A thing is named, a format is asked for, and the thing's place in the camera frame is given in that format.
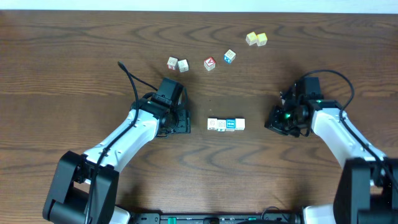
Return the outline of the cream wooden number block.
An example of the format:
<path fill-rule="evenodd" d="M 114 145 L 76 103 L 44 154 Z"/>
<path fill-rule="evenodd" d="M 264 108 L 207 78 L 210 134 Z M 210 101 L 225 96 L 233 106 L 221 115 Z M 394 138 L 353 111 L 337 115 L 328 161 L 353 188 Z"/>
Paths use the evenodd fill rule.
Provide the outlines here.
<path fill-rule="evenodd" d="M 217 130 L 218 127 L 218 119 L 217 118 L 208 118 L 207 119 L 207 130 Z"/>

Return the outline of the green sided wooden block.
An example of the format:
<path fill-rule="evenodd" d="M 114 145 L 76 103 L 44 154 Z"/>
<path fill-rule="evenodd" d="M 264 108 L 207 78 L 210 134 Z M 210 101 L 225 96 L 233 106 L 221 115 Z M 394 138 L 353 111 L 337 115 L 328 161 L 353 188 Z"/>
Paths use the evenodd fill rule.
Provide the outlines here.
<path fill-rule="evenodd" d="M 225 119 L 217 120 L 216 130 L 219 132 L 226 131 L 226 120 Z"/>

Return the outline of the blue faced wooden block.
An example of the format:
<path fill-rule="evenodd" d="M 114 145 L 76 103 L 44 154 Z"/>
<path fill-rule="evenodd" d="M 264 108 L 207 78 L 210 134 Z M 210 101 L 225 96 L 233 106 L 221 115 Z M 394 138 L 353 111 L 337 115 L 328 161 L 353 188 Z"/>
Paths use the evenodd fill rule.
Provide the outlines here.
<path fill-rule="evenodd" d="M 226 120 L 226 131 L 235 131 L 236 130 L 236 120 L 235 119 L 227 119 Z"/>

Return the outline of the plain cream wooden block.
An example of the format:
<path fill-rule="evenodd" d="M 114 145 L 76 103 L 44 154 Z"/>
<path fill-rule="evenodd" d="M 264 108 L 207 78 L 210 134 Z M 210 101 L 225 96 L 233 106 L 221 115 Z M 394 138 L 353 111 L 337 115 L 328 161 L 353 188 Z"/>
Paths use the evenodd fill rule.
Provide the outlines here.
<path fill-rule="evenodd" d="M 236 118 L 235 130 L 243 131 L 246 127 L 246 120 L 244 118 Z"/>

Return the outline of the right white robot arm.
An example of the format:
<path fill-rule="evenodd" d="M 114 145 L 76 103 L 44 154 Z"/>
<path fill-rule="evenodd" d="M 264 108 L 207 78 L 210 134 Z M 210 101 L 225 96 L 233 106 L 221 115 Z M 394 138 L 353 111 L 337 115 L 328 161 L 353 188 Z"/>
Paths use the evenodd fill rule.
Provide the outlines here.
<path fill-rule="evenodd" d="M 397 223 L 397 159 L 375 148 L 337 101 L 287 100 L 272 107 L 265 127 L 284 136 L 316 134 L 343 169 L 333 203 L 305 207 L 302 223 Z"/>

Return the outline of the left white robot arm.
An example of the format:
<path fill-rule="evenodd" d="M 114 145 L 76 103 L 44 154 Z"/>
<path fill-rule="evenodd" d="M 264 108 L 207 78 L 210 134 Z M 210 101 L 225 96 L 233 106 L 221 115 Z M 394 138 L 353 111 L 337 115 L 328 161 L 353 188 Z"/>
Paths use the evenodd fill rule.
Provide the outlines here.
<path fill-rule="evenodd" d="M 129 223 L 116 205 L 119 175 L 146 143 L 163 134 L 190 133 L 190 112 L 142 98 L 106 139 L 58 162 L 42 216 L 52 223 Z"/>

